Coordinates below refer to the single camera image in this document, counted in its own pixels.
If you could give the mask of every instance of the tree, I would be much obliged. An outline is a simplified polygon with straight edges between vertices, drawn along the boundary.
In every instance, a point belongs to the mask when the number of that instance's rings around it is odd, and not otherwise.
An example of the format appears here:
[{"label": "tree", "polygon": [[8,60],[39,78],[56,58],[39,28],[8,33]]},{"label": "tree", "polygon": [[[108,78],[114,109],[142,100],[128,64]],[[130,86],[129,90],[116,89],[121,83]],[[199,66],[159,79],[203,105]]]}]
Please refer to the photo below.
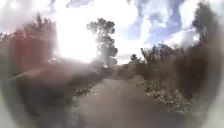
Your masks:
[{"label": "tree", "polygon": [[48,63],[53,58],[55,39],[55,24],[40,16],[15,31],[10,39],[15,67],[24,72]]},{"label": "tree", "polygon": [[206,42],[216,35],[217,32],[217,21],[215,14],[210,9],[209,5],[200,2],[198,9],[195,12],[195,20],[193,26],[200,34],[200,42]]},{"label": "tree", "polygon": [[130,59],[131,59],[131,62],[136,62],[138,57],[136,54],[132,54]]},{"label": "tree", "polygon": [[114,39],[110,36],[115,32],[114,25],[114,22],[106,21],[103,18],[87,24],[87,29],[96,35],[98,59],[106,66],[117,62],[115,56],[118,50],[114,46]]}]

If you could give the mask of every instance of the sun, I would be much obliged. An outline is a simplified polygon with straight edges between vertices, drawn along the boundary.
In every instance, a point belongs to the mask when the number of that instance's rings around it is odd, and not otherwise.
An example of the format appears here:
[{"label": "sun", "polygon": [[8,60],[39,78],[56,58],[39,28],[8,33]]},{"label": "sun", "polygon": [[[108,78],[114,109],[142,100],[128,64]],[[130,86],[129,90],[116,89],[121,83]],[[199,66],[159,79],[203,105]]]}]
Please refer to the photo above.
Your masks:
[{"label": "sun", "polygon": [[89,20],[83,13],[67,8],[57,14],[58,52],[62,57],[89,63],[97,50],[92,33],[86,29]]}]

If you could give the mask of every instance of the vegetation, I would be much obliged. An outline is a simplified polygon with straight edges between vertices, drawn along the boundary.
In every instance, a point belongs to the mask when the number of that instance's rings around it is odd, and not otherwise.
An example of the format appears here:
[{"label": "vegetation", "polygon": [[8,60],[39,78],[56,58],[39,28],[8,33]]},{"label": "vegetation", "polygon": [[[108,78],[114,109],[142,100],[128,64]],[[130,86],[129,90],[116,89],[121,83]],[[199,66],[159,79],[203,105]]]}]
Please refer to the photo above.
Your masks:
[{"label": "vegetation", "polygon": [[[115,66],[118,49],[115,48],[115,40],[111,37],[111,34],[115,32],[115,24],[102,18],[96,22],[90,22],[87,29],[96,36],[95,41],[98,48],[98,60],[91,63],[90,66],[100,65],[101,69],[98,68],[97,72],[91,72],[92,74],[88,75],[72,76],[74,78],[60,83],[60,86],[57,87],[49,87],[49,83],[41,81],[35,75],[31,75],[32,77],[29,79],[21,78],[16,81],[21,95],[25,99],[24,101],[30,100],[30,97],[34,97],[31,100],[37,100],[36,98],[40,94],[35,93],[35,95],[28,92],[38,90],[41,95],[45,92],[46,97],[50,97],[47,102],[61,99],[61,97],[66,97],[67,101],[68,95],[69,100],[74,95],[83,96],[103,78],[113,78],[111,77],[113,74],[126,80],[133,80],[135,77],[141,76],[141,81],[134,81],[134,83],[148,96],[167,105],[170,111],[188,111],[192,98],[198,95],[202,88],[209,66],[208,44],[211,43],[210,40],[217,27],[214,14],[206,4],[199,3],[195,14],[193,26],[200,34],[197,44],[187,49],[172,49],[165,44],[155,45],[151,49],[142,48],[143,59],[133,54],[130,63],[120,66],[118,70],[115,70],[115,67],[119,67]],[[8,40],[11,42],[9,51],[13,63],[13,75],[49,65],[49,60],[54,56],[53,52],[56,48],[54,40],[56,36],[55,24],[40,16],[35,22],[25,25],[23,29],[19,29],[13,34],[0,34],[1,44],[7,44]],[[102,68],[102,63],[112,68]],[[55,70],[57,68],[54,68],[52,74],[60,75],[61,72],[55,73]],[[76,88],[74,87],[76,85],[86,86]],[[42,104],[46,103],[46,97],[41,97]]]},{"label": "vegetation", "polygon": [[106,66],[117,63],[114,57],[118,50],[114,46],[114,39],[110,36],[110,34],[114,34],[115,32],[114,25],[113,22],[106,21],[103,18],[87,24],[87,29],[97,36],[95,41],[98,44],[98,59]]}]

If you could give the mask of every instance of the foliage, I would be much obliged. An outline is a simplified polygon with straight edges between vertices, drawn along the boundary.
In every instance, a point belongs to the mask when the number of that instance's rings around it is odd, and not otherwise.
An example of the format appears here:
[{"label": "foliage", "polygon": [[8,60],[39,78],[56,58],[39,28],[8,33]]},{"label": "foliage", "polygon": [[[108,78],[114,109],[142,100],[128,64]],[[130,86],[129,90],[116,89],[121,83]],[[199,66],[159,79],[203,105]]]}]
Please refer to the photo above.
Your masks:
[{"label": "foliage", "polygon": [[178,90],[169,93],[166,90],[166,85],[162,84],[161,81],[145,80],[136,86],[140,87],[151,98],[165,104],[168,111],[187,112],[191,107],[190,101],[185,99]]},{"label": "foliage", "polygon": [[56,47],[55,39],[55,24],[40,16],[15,31],[10,38],[15,67],[23,72],[48,63]]},{"label": "foliage", "polygon": [[87,24],[87,29],[97,36],[95,41],[98,44],[98,57],[107,66],[117,63],[114,57],[118,50],[114,46],[114,39],[110,36],[115,32],[114,25],[113,22],[106,21],[103,18]]},{"label": "foliage", "polygon": [[195,12],[195,20],[193,26],[200,34],[200,42],[207,42],[209,38],[216,35],[217,21],[215,14],[211,11],[209,5],[205,2],[198,4],[198,9]]}]

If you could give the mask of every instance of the sky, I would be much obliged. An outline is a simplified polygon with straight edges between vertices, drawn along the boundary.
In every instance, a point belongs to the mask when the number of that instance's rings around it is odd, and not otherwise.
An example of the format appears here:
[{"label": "sky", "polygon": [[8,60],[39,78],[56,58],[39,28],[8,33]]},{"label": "sky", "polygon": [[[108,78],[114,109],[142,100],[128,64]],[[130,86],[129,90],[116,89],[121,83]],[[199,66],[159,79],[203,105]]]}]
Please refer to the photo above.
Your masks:
[{"label": "sky", "polygon": [[[113,37],[119,50],[118,63],[126,63],[131,54],[140,56],[140,48],[150,48],[154,44],[193,45],[198,34],[191,23],[199,1],[1,0],[0,31],[12,32],[40,13],[57,23],[60,54],[88,62],[96,55],[96,47],[86,24],[104,18],[115,22]],[[221,14],[222,0],[207,1]]]}]

